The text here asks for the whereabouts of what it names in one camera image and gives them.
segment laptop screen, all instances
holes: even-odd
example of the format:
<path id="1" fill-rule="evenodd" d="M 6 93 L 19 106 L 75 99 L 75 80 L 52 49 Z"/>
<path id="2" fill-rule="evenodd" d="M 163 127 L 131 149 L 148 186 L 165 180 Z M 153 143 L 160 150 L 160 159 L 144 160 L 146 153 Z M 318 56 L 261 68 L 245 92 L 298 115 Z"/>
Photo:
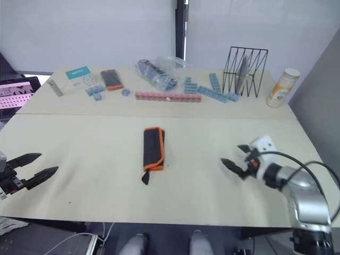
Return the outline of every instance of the laptop screen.
<path id="1" fill-rule="evenodd" d="M 0 86 L 0 109 L 22 107 L 33 95 L 29 81 Z"/>
<path id="2" fill-rule="evenodd" d="M 37 77 L 0 82 L 0 120 L 12 117 L 40 87 Z"/>

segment white canister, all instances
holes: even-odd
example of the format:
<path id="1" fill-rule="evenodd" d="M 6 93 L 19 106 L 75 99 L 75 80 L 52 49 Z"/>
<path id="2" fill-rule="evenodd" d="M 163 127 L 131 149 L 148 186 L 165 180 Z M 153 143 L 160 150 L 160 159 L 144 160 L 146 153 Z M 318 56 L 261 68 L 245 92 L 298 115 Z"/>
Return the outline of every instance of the white canister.
<path id="1" fill-rule="evenodd" d="M 289 91 L 291 91 L 300 75 L 301 73 L 297 69 L 285 69 L 269 95 L 267 105 L 271 107 L 279 107 L 284 102 L 285 97 L 288 95 Z"/>

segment blue building block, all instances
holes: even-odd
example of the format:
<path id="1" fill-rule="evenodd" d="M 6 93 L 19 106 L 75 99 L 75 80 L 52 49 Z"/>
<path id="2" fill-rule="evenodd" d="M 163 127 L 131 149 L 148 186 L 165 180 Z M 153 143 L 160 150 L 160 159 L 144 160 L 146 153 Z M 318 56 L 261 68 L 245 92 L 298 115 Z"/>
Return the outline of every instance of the blue building block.
<path id="1" fill-rule="evenodd" d="M 197 83 L 191 83 L 191 78 L 187 77 L 184 81 L 185 94 L 197 94 Z"/>
<path id="2" fill-rule="evenodd" d="M 96 94 L 96 93 L 99 93 L 99 92 L 104 91 L 105 88 L 100 84 L 100 85 L 94 86 L 94 87 L 93 87 L 93 90 L 94 90 L 94 92 L 95 92 L 95 94 Z"/>
<path id="3" fill-rule="evenodd" d="M 231 100 L 233 102 L 238 101 L 238 99 L 240 98 L 240 96 L 238 94 L 235 94 L 235 93 L 232 93 L 232 92 L 228 93 L 227 96 L 228 96 L 229 100 Z"/>
<path id="4" fill-rule="evenodd" d="M 219 85 L 216 73 L 209 74 L 210 83 L 214 91 L 222 93 L 221 86 Z"/>
<path id="5" fill-rule="evenodd" d="M 95 93 L 93 88 L 88 88 L 85 91 L 89 96 L 92 96 Z"/>
<path id="6" fill-rule="evenodd" d="M 127 97 L 129 94 L 130 94 L 130 90 L 129 90 L 129 89 L 123 89 L 123 90 L 122 90 L 122 95 L 123 95 L 123 96 L 126 96 L 126 97 Z"/>
<path id="7" fill-rule="evenodd" d="M 95 101 L 100 101 L 101 100 L 101 94 L 100 93 L 95 93 L 93 95 L 93 98 L 95 99 Z"/>
<path id="8" fill-rule="evenodd" d="M 214 91 L 212 89 L 208 89 L 206 87 L 200 86 L 198 88 L 198 93 L 206 95 L 206 96 L 211 97 L 213 99 L 216 99 L 218 101 L 221 101 L 223 103 L 226 103 L 228 101 L 228 95 L 216 92 L 216 91 Z"/>

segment black wire rack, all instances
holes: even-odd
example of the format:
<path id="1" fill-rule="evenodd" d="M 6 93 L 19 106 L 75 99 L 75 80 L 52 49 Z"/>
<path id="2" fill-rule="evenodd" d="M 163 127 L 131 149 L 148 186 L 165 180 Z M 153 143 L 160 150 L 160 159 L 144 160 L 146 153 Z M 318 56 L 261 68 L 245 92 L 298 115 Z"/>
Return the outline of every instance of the black wire rack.
<path id="1" fill-rule="evenodd" d="M 268 56 L 267 49 L 230 47 L 227 62 L 225 63 L 223 71 L 223 93 L 225 91 L 226 84 L 228 84 L 228 92 L 233 91 L 236 93 L 237 73 L 245 56 L 248 57 L 249 75 L 246 79 L 246 86 L 244 86 L 241 91 L 241 96 L 246 88 L 247 96 L 250 95 L 253 89 L 255 96 L 258 97 Z"/>

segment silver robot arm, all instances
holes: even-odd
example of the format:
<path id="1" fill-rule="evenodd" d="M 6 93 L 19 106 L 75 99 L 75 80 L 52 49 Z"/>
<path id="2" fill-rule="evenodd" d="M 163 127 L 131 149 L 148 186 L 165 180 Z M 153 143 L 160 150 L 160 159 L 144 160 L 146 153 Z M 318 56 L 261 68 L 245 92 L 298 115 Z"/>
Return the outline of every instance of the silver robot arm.
<path id="1" fill-rule="evenodd" d="M 247 153 L 245 161 L 248 169 L 244 171 L 228 159 L 221 159 L 223 164 L 240 178 L 253 176 L 265 185 L 280 190 L 286 197 L 295 253 L 334 254 L 327 201 L 314 178 L 308 172 L 299 171 L 287 182 L 296 172 L 295 168 L 275 164 L 272 154 L 252 157 L 261 152 L 276 152 L 268 135 L 239 148 Z"/>

